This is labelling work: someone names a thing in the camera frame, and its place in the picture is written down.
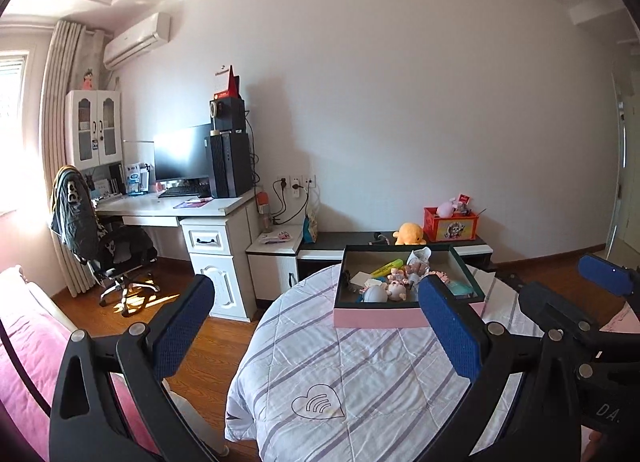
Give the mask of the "white round lamp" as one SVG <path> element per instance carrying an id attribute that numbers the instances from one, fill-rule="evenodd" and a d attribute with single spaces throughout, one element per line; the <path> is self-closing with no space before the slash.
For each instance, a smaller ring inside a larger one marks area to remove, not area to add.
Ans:
<path id="1" fill-rule="evenodd" d="M 371 285 L 362 293 L 362 301 L 367 304 L 386 304 L 388 295 L 386 285 Z"/>

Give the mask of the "red storage crate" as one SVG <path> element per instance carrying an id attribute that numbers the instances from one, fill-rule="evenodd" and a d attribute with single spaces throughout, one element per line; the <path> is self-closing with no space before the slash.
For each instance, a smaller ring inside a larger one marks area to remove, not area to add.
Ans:
<path id="1" fill-rule="evenodd" d="M 476 229 L 480 216 L 475 213 L 462 215 L 453 213 L 442 218 L 436 207 L 424 208 L 423 231 L 430 242 L 460 242 L 476 239 Z"/>

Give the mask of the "orange cap bottle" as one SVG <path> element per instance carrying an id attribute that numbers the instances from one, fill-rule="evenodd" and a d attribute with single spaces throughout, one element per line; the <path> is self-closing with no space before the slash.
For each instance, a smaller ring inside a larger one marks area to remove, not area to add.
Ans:
<path id="1" fill-rule="evenodd" d="M 262 231 L 268 233 L 272 230 L 272 220 L 269 206 L 269 196 L 265 191 L 260 191 L 256 195 L 257 214 Z"/>

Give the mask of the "blue snack bag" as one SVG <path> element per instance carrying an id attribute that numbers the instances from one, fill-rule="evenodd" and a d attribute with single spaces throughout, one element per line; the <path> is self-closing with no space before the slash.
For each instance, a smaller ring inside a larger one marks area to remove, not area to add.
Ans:
<path id="1" fill-rule="evenodd" d="M 303 241 L 305 244 L 314 244 L 318 240 L 318 222 L 313 214 L 306 214 L 303 222 Z"/>

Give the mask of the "pink pig plush toy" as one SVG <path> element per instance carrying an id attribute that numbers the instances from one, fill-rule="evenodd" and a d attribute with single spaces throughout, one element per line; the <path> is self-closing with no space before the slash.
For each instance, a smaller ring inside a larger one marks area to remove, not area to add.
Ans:
<path id="1" fill-rule="evenodd" d="M 386 291 L 388 300 L 407 301 L 413 282 L 404 268 L 393 269 L 386 277 Z"/>

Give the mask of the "black computer tower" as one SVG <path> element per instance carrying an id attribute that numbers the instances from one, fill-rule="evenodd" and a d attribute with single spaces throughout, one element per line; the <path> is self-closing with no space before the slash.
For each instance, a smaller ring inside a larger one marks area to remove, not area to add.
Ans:
<path id="1" fill-rule="evenodd" d="M 240 197 L 252 188 L 250 138 L 247 133 L 218 133 L 209 136 L 212 174 L 209 190 L 217 199 Z"/>

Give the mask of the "white computer desk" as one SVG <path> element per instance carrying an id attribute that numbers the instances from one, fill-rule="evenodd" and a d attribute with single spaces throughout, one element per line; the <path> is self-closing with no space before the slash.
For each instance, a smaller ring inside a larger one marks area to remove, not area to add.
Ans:
<path id="1" fill-rule="evenodd" d="M 214 318 L 250 322 L 257 310 L 247 248 L 258 234 L 255 194 L 234 199 L 189 200 L 158 193 L 117 197 L 96 209 L 102 217 L 150 230 L 179 229 L 179 243 L 189 254 L 196 274 L 213 281 Z"/>

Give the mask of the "white glass-door cabinet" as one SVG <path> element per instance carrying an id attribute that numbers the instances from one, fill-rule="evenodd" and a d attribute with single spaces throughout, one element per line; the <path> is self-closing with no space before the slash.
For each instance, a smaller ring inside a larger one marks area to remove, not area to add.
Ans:
<path id="1" fill-rule="evenodd" d="M 65 144 L 70 165 L 85 170 L 120 162 L 120 93 L 72 90 L 65 102 Z"/>

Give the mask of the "striped white tablecloth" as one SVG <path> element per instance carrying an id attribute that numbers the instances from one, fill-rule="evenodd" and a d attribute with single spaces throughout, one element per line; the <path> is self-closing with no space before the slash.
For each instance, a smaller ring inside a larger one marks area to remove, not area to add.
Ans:
<path id="1" fill-rule="evenodd" d="M 412 461 L 469 387 L 428 327 L 337 329 L 339 274 L 272 303 L 231 382 L 224 436 L 264 461 Z"/>

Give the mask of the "pink and green tray box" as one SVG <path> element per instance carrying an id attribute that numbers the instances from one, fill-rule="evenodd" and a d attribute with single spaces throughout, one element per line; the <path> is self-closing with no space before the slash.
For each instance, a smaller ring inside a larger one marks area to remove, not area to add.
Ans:
<path id="1" fill-rule="evenodd" d="M 419 284 L 430 274 L 455 299 L 476 312 L 484 310 L 484 289 L 449 245 L 348 245 L 334 299 L 334 325 L 343 329 L 426 326 Z"/>

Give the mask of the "black speaker box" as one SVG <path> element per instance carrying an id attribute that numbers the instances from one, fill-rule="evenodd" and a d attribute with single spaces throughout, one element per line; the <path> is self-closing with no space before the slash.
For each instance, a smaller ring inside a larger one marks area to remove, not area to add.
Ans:
<path id="1" fill-rule="evenodd" d="M 237 133 L 246 130 L 245 104 L 236 96 L 213 99 L 209 101 L 210 117 L 213 128 L 221 133 L 233 131 Z"/>

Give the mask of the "white air conditioner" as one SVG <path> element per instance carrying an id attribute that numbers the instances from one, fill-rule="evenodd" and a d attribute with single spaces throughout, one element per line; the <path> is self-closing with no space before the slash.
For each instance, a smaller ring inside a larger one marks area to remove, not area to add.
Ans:
<path id="1" fill-rule="evenodd" d="M 117 70 L 133 58 L 168 44 L 171 16 L 168 13 L 154 13 L 131 26 L 112 39 L 104 49 L 103 64 L 107 70 Z"/>

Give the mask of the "pink bed cover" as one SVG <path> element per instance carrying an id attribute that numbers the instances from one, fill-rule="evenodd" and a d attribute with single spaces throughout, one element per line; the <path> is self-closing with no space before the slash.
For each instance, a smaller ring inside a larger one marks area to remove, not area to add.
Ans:
<path id="1" fill-rule="evenodd" d="M 19 265 L 1 271 L 1 321 L 9 335 L 12 346 L 27 375 L 48 404 L 52 404 L 58 370 L 62 362 L 70 333 L 75 324 L 35 282 L 30 282 Z M 124 380 L 117 375 L 112 378 L 130 432 L 140 448 L 136 448 L 135 461 L 143 461 L 151 455 L 142 454 L 142 449 L 158 455 L 153 439 L 146 430 L 134 405 Z M 6 349 L 1 344 L 1 402 L 26 442 L 43 460 L 49 461 L 50 420 L 12 366 Z M 72 436 L 73 446 L 98 447 L 98 433 L 90 432 Z M 98 454 L 87 459 L 73 459 L 68 453 L 64 461 L 127 461 L 122 451 L 125 441 L 112 440 L 105 447 L 98 447 Z"/>

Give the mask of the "black office chair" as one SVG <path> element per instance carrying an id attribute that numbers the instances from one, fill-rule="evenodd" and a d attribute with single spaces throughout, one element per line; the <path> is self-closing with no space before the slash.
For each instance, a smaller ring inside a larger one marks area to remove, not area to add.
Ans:
<path id="1" fill-rule="evenodd" d="M 99 222 L 100 249 L 95 259 L 81 265 L 86 266 L 96 284 L 103 287 L 99 304 L 104 307 L 107 297 L 119 293 L 120 313 L 129 317 L 134 313 L 127 304 L 130 293 L 142 289 L 160 292 L 153 280 L 138 281 L 133 276 L 136 271 L 151 266 L 157 260 L 157 250 L 142 228 L 114 222 L 104 225 L 97 213 L 96 219 Z"/>

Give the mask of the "white wall socket strip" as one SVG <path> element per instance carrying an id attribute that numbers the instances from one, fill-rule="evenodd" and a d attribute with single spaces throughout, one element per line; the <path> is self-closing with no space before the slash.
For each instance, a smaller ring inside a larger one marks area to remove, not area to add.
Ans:
<path id="1" fill-rule="evenodd" d="M 300 176 L 300 177 L 277 177 L 273 182 L 274 191 L 281 196 L 287 196 L 288 194 L 293 199 L 298 199 L 301 196 L 309 194 L 316 187 L 316 176 Z"/>

